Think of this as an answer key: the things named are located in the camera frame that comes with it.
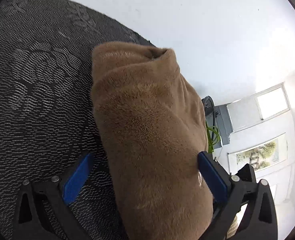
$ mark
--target silver bolt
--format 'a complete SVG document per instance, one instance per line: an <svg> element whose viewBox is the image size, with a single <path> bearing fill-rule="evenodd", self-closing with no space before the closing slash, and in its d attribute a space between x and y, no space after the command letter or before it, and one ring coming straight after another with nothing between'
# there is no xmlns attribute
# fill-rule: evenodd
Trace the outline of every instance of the silver bolt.
<svg viewBox="0 0 295 240"><path fill-rule="evenodd" d="M59 176L56 176L56 175L51 178L52 182L58 182L59 180L60 180Z"/></svg>
<svg viewBox="0 0 295 240"><path fill-rule="evenodd" d="M231 179L232 179L233 181L235 181L235 182L240 181L240 177L237 176L237 175L233 175L233 176L231 177Z"/></svg>
<svg viewBox="0 0 295 240"><path fill-rule="evenodd" d="M261 179L261 183L262 183L262 185L264 185L264 186L267 186L267 185L268 185L268 182L267 182L266 179Z"/></svg>
<svg viewBox="0 0 295 240"><path fill-rule="evenodd" d="M30 183L30 181L28 179L23 180L23 185L26 186Z"/></svg>

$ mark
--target textured black surface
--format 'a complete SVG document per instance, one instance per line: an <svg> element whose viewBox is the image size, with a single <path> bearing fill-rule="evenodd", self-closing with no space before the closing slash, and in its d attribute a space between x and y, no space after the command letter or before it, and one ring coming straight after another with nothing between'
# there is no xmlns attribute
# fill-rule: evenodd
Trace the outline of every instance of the textured black surface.
<svg viewBox="0 0 295 240"><path fill-rule="evenodd" d="M0 4L0 232L6 239L22 181L62 173L82 150L94 152L96 161L72 212L93 239L127 238L89 97L91 51L107 41L150 45L68 0Z"/></svg>

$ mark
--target brown blanket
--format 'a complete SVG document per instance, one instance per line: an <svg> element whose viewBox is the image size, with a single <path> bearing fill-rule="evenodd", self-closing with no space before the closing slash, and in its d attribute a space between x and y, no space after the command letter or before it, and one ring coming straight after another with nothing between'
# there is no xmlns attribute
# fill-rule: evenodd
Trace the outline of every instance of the brown blanket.
<svg viewBox="0 0 295 240"><path fill-rule="evenodd" d="M103 44L92 76L93 113L129 239L197 240L213 212L197 168L208 147L205 114L174 51Z"/></svg>

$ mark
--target framed poster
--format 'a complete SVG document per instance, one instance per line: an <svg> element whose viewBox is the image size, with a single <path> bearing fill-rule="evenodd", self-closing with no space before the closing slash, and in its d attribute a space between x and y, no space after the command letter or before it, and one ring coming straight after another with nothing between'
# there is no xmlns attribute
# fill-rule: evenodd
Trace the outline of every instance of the framed poster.
<svg viewBox="0 0 295 240"><path fill-rule="evenodd" d="M286 134L273 138L249 149L228 154L230 172L236 174L246 163L254 171L267 169L287 159L288 144Z"/></svg>

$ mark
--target blue gripper pad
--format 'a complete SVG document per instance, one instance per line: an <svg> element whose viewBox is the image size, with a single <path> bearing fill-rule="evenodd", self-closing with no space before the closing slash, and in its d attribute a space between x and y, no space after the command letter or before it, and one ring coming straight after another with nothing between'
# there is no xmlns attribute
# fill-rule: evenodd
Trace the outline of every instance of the blue gripper pad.
<svg viewBox="0 0 295 240"><path fill-rule="evenodd" d="M214 168L211 161L206 157L206 154L208 153L200 152L197 155L199 171L203 176L206 184L209 186L209 189L213 194L216 202L225 203L228 200L228 187L217 172L217 170Z"/></svg>
<svg viewBox="0 0 295 240"><path fill-rule="evenodd" d="M80 161L75 171L65 182L62 190L62 198L66 205L76 200L77 195L80 193L81 188L93 168L93 164L94 155L93 153L89 153Z"/></svg>

